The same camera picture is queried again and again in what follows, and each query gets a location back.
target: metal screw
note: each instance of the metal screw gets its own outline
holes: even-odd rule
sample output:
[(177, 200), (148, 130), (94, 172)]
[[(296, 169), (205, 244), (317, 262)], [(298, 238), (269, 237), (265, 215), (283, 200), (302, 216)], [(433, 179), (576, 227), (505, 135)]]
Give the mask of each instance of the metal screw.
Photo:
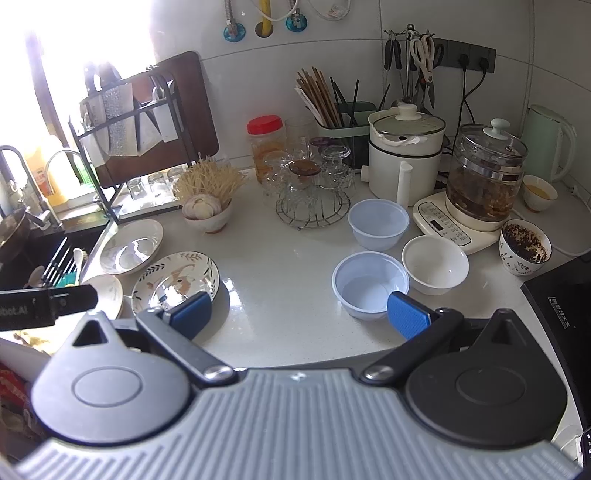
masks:
[(377, 382), (386, 381), (389, 378), (392, 378), (393, 375), (394, 370), (388, 365), (373, 365), (363, 373), (363, 376), (368, 380)]
[(234, 370), (227, 365), (214, 365), (203, 372), (207, 380), (212, 383), (221, 383), (232, 378)]

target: white plastic bowl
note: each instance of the white plastic bowl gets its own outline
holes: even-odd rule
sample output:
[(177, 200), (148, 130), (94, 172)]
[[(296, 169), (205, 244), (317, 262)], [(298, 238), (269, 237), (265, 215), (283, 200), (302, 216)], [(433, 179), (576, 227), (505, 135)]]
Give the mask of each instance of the white plastic bowl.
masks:
[(384, 199), (356, 203), (351, 207), (348, 218), (359, 245), (376, 252), (396, 245), (409, 223), (408, 213), (403, 207)]
[(408, 293), (408, 274), (398, 260), (379, 252), (360, 252), (337, 265), (333, 291), (349, 315), (360, 320), (379, 320), (388, 313), (393, 291)]

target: mint green kettle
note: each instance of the mint green kettle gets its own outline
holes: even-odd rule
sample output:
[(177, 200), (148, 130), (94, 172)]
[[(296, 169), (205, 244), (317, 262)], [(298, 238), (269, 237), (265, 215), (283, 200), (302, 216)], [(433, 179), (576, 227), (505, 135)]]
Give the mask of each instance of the mint green kettle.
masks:
[[(569, 139), (569, 152), (566, 162), (561, 165), (565, 135)], [(521, 141), (528, 148), (524, 163), (526, 175), (553, 182), (562, 179), (573, 166), (577, 132), (564, 117), (546, 107), (530, 106)]]

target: ceramic bowl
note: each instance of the ceramic bowl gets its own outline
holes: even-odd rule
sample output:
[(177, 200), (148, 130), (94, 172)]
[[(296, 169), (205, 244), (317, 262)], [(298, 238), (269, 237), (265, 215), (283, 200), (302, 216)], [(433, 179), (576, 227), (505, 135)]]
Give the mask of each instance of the ceramic bowl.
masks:
[(522, 189), (527, 208), (535, 213), (549, 209), (558, 199), (558, 192), (550, 183), (533, 175), (523, 177)]
[(218, 233), (220, 232), (228, 223), (230, 216), (232, 215), (232, 202), (228, 204), (225, 210), (222, 210), (222, 213), (218, 215), (214, 215), (210, 218), (206, 218), (205, 220), (191, 220), (183, 216), (185, 221), (191, 228), (198, 230), (199, 232), (205, 233)]
[[(522, 234), (527, 234), (530, 232), (532, 237), (538, 239), (539, 244), (542, 246), (543, 251), (538, 249), (538, 252), (541, 256), (540, 261), (532, 262), (530, 260), (526, 260), (523, 256), (517, 253), (515, 250), (517, 248), (512, 248), (509, 246), (509, 242), (507, 241), (514, 235), (509, 235), (509, 228), (511, 225), (518, 225), (522, 227), (524, 230), (521, 230)], [(503, 262), (503, 266), (511, 272), (513, 275), (517, 277), (525, 277), (527, 275), (531, 275), (532, 273), (538, 271), (542, 266), (550, 259), (552, 256), (552, 244), (550, 240), (546, 236), (546, 234), (538, 227), (536, 227), (533, 223), (526, 222), (525, 220), (509, 220), (503, 228), (501, 229), (501, 238), (499, 240), (499, 255), (501, 256), (501, 260)]]
[(117, 230), (100, 253), (100, 267), (109, 275), (142, 270), (158, 252), (164, 229), (156, 220), (127, 223)]
[(470, 264), (464, 250), (440, 236), (413, 238), (402, 250), (402, 264), (412, 287), (425, 295), (443, 295), (468, 276)]

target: small bowl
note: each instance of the small bowl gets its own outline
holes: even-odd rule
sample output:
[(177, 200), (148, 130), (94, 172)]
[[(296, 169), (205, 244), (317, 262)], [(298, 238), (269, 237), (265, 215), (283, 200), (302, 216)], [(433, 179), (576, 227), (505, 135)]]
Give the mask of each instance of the small bowl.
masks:
[(468, 276), (470, 263), (464, 250), (440, 236), (413, 238), (402, 250), (402, 264), (411, 285), (425, 295), (443, 295)]
[(529, 210), (540, 213), (558, 199), (558, 192), (544, 179), (526, 175), (523, 177), (523, 199)]
[[(515, 245), (509, 246), (508, 240), (511, 241), (511, 238), (515, 236), (511, 235), (509, 232), (509, 229), (512, 228), (512, 225), (518, 225), (519, 227), (525, 229), (524, 231), (521, 230), (518, 232), (521, 235), (527, 234), (527, 231), (529, 231), (531, 236), (534, 239), (537, 239), (534, 240), (534, 242), (543, 247), (543, 252), (539, 247), (537, 249), (538, 254), (540, 255), (539, 261), (531, 261), (531, 258), (529, 257), (526, 259), (520, 255), (523, 254), (520, 248), (515, 247)], [(552, 244), (550, 243), (550, 240), (546, 234), (533, 223), (518, 219), (509, 220), (507, 223), (505, 223), (505, 225), (503, 225), (503, 228), (501, 229), (499, 255), (501, 256), (503, 267), (505, 267), (509, 272), (517, 277), (525, 277), (538, 271), (550, 259), (552, 256)]]
[(408, 293), (408, 274), (395, 258), (379, 252), (360, 252), (337, 265), (333, 291), (349, 315), (359, 320), (380, 320), (388, 313), (393, 291)]
[(359, 245), (377, 252), (396, 245), (410, 221), (403, 207), (384, 199), (356, 203), (351, 207), (348, 219)]
[(222, 210), (222, 213), (218, 213), (217, 215), (206, 218), (205, 220), (191, 220), (184, 215), (183, 218), (195, 230), (205, 233), (218, 233), (226, 226), (231, 215), (232, 202), (230, 201), (226, 209)]

